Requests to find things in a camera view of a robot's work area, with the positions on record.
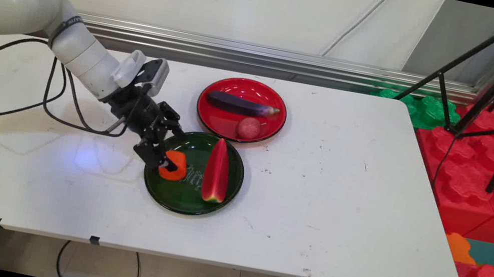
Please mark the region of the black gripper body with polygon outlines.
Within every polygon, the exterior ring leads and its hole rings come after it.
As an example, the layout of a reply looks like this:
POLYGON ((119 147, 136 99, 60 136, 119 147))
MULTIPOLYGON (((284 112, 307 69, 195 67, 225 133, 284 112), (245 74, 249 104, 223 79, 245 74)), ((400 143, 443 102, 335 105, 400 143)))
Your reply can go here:
POLYGON ((117 135, 131 131, 140 138, 147 137, 150 141, 160 143, 163 140, 169 105, 165 101, 156 103, 147 92, 142 86, 133 85, 114 92, 106 102, 110 112, 118 120, 113 129, 122 126, 117 135))

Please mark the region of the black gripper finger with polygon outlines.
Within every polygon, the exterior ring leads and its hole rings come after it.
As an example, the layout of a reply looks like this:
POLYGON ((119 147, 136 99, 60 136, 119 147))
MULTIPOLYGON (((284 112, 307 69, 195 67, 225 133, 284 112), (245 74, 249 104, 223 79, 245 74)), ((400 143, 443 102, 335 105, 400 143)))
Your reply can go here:
POLYGON ((167 131, 157 128, 145 128, 140 132, 140 142, 133 146, 133 151, 147 167, 166 168, 170 172, 178 170, 166 154, 164 138, 167 131))
POLYGON ((163 115, 163 126, 165 126, 168 131, 171 131, 174 137, 184 139, 185 132, 183 132, 179 123, 179 113, 177 113, 173 107, 169 106, 169 104, 165 101, 160 102, 159 108, 161 114, 163 115))

